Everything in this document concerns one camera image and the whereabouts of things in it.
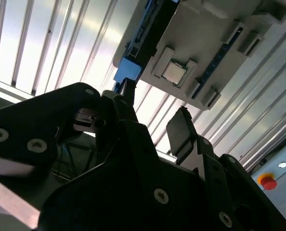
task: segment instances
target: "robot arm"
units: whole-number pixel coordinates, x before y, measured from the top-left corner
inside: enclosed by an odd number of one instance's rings
[[[31,229],[286,231],[286,220],[239,162],[218,158],[186,108],[168,123],[177,163],[161,161],[122,95],[77,83],[0,109],[0,213]],[[60,186],[57,144],[96,133],[101,164]]]

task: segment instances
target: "corrugated metal wall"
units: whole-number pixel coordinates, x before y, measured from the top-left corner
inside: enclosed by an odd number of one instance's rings
[[[0,0],[0,96],[13,103],[83,81],[113,87],[112,58],[138,0]],[[186,105],[216,154],[249,167],[286,136],[286,21],[273,25],[209,111]],[[184,102],[139,81],[135,110],[156,145]]]
[[[23,98],[78,81],[112,88],[112,59],[137,3],[0,0],[1,88]]]

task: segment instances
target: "metal panel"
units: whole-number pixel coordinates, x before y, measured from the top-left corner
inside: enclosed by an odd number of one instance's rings
[[[0,39],[0,81],[11,85],[18,55],[27,0],[7,1]]]
[[[49,78],[52,72],[53,64],[58,54],[65,32],[66,23],[72,10],[73,0],[60,1],[60,5],[56,11],[56,21],[54,28],[51,30],[51,40],[48,47],[47,55],[44,60],[43,67],[40,71],[38,83],[35,85],[36,96],[45,93]]]
[[[45,92],[49,92],[55,89],[55,86],[57,84],[58,78],[60,76],[60,72],[62,70],[65,58],[66,58],[66,53],[68,50],[68,47],[71,47],[71,39],[74,36],[75,32],[75,27],[76,24],[78,24],[79,20],[79,13],[80,11],[83,11],[83,7],[86,7],[87,5],[83,4],[83,0],[74,0],[71,3],[71,12],[69,15],[66,16],[66,25],[65,25],[65,30],[62,31],[62,40],[60,44],[58,44],[58,50],[57,50],[57,55],[53,59],[53,64],[52,65],[52,70],[50,70],[50,77],[49,77],[49,82],[46,87]]]
[[[32,93],[45,40],[50,34],[49,25],[54,5],[52,0],[34,0],[33,10],[20,62],[16,88]]]
[[[112,59],[138,1],[0,0],[0,82],[30,95],[77,81],[112,89]]]
[[[104,20],[109,3],[109,0],[90,0],[76,42],[72,48],[69,61],[65,63],[66,68],[60,87],[80,82],[84,68],[88,62],[90,51],[92,50],[98,32],[101,29],[102,21]]]
[[[99,89],[138,2],[139,0],[120,0],[116,3],[109,22],[103,25],[105,33],[100,34],[100,43],[94,54],[90,55],[92,64],[82,77],[85,83]]]

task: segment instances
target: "red button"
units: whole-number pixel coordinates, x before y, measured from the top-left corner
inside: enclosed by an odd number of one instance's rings
[[[272,190],[277,186],[277,182],[272,177],[264,177],[260,180],[260,184],[266,190]]]

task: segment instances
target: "bright light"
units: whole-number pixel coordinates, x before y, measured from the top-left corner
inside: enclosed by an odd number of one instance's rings
[[[285,161],[281,162],[281,163],[279,164],[279,167],[280,167],[280,168],[285,168],[285,167],[286,167],[286,162],[285,162]]]
[[[163,158],[163,159],[166,159],[172,163],[175,163],[176,162],[176,157],[172,156],[172,155],[168,155],[168,154],[165,154],[165,153],[162,153],[160,151],[157,150],[157,154],[159,157]]]

